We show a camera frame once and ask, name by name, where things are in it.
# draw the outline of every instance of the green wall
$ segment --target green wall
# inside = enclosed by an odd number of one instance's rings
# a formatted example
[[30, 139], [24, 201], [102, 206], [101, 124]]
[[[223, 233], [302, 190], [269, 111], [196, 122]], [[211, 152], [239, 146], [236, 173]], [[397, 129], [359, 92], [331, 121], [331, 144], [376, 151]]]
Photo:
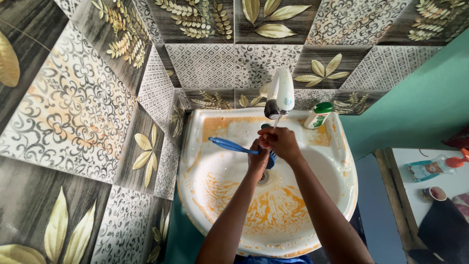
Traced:
[[[440, 141], [469, 124], [469, 30], [361, 116], [341, 116], [355, 160], [377, 148], [448, 148]], [[204, 236], [176, 193], [165, 263], [194, 263]]]

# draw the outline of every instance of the sink basin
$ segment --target sink basin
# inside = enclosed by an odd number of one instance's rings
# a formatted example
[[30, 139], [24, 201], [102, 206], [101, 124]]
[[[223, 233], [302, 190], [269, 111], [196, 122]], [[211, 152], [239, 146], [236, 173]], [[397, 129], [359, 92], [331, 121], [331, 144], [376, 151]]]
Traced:
[[[308, 111], [290, 111], [279, 127], [293, 130], [301, 152], [337, 208], [350, 220], [356, 206], [355, 164], [339, 116], [333, 112], [318, 129], [303, 127]], [[207, 235], [248, 169], [247, 154], [208, 140], [220, 137], [249, 148], [262, 124], [273, 125], [263, 108], [192, 112], [185, 136], [178, 192], [194, 224]], [[278, 159], [257, 184], [238, 247], [240, 255], [291, 258], [320, 248], [319, 239], [292, 169]]]

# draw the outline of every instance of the scrub brush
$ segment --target scrub brush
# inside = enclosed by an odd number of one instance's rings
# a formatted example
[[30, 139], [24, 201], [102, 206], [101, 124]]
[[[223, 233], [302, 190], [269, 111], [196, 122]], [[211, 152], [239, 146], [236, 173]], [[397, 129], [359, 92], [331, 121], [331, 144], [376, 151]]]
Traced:
[[[257, 150], [250, 150], [250, 149], [247, 149], [247, 148], [243, 148], [240, 145], [238, 145], [234, 142], [231, 142], [229, 140], [226, 140], [226, 139], [209, 137], [208, 140], [210, 140], [211, 142], [217, 144], [218, 146], [220, 146], [222, 148], [225, 148], [225, 149], [228, 149], [228, 150], [234, 150], [234, 151], [239, 151], [239, 152], [244, 152], [244, 153], [249, 153], [249, 154], [259, 154], [260, 153]], [[275, 154], [273, 152], [273, 150], [270, 150], [269, 161], [267, 162], [266, 169], [270, 170], [271, 168], [273, 168], [273, 166], [275, 165], [275, 161], [278, 158], [279, 158], [279, 156], [277, 156], [277, 154]]]

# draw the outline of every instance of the tap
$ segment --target tap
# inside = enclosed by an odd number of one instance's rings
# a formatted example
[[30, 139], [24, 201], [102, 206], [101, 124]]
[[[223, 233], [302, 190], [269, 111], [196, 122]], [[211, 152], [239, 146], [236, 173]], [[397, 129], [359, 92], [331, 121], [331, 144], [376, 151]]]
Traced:
[[286, 115], [295, 106], [293, 79], [288, 67], [275, 71], [267, 90], [267, 103], [264, 115], [268, 119], [277, 119], [279, 114]]

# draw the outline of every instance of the white tabletop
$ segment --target white tabletop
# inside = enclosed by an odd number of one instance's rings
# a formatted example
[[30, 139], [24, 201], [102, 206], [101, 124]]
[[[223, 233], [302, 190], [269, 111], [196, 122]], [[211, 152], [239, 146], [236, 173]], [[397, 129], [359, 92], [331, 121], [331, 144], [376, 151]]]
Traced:
[[394, 157], [396, 159], [397, 166], [399, 167], [399, 173], [401, 174], [402, 182], [406, 188], [407, 197], [414, 213], [415, 221], [417, 226], [420, 226], [423, 218], [430, 209], [431, 202], [423, 198], [421, 195], [422, 189], [438, 186], [442, 188], [448, 195], [448, 198], [469, 192], [469, 164], [465, 163], [464, 166], [457, 168], [456, 174], [440, 174], [432, 179], [425, 180], [422, 182], [415, 182], [408, 174], [407, 169], [404, 167], [405, 164], [431, 160], [436, 158], [438, 155], [445, 155], [450, 157], [461, 157], [461, 151], [453, 150], [434, 150], [434, 149], [421, 149], [422, 153], [428, 157], [423, 156], [419, 149], [412, 148], [393, 148]]

